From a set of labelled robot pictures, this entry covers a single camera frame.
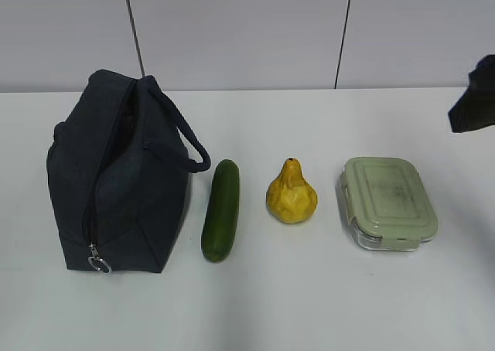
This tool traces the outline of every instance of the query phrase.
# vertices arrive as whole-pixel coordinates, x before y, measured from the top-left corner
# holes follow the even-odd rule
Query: glass food container
[[[438,221],[416,168],[399,158],[353,158],[340,176],[347,224],[371,250],[416,250]]]

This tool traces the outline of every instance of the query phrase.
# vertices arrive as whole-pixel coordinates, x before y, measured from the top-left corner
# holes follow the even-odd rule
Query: plastic lid
[[[381,237],[384,244],[411,240],[413,245],[436,235],[435,212],[411,163],[398,158],[353,158],[344,175],[348,218],[355,218],[364,233]]]

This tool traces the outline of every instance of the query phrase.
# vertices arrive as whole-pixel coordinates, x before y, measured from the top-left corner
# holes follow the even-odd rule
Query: pear
[[[302,176],[301,164],[288,158],[268,187],[266,203],[271,214],[284,223],[307,220],[315,212],[318,196]]]

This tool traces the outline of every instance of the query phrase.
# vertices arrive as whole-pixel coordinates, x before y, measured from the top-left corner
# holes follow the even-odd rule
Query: zipper pull
[[[103,272],[105,274],[110,274],[111,266],[107,263],[106,260],[100,257],[100,254],[96,249],[96,245],[90,244],[89,248],[90,248],[91,256],[87,258],[87,261],[90,263],[91,267],[94,268],[96,271]]]

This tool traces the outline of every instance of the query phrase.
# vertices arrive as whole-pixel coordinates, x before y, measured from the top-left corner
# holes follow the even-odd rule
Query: cucumber
[[[239,214],[240,187],[239,168],[231,160],[222,160],[213,175],[201,234],[201,250],[208,261],[223,261],[232,249]]]

